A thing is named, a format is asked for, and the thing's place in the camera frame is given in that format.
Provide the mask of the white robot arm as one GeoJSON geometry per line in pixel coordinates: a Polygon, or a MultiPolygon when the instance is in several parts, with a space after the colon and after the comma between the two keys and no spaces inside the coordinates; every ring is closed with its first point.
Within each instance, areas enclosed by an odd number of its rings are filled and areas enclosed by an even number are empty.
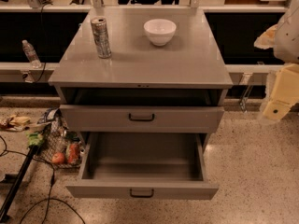
{"type": "Polygon", "coordinates": [[[279,22],[263,32],[254,47],[272,48],[274,56],[284,62],[268,75],[266,98],[258,116],[261,124],[275,124],[299,102],[299,0],[291,0],[279,22]]]}

